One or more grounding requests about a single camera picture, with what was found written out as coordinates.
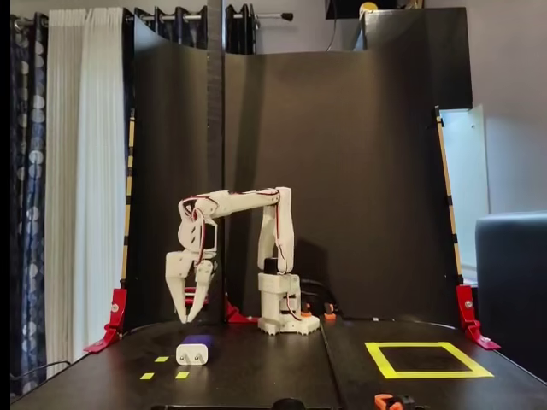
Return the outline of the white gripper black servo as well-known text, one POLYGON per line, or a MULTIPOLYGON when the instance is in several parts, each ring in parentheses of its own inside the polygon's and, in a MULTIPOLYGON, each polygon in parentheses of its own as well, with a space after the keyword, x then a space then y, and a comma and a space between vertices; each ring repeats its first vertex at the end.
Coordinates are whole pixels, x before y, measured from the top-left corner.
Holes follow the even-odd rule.
POLYGON ((202 310, 209 286, 215 274, 216 262, 204 259, 197 262, 192 253, 187 251, 169 252, 166 255, 166 282, 172 297, 179 321, 185 324, 192 322, 202 310), (185 306, 185 279, 190 271, 194 272, 196 290, 193 303, 187 315, 185 306))

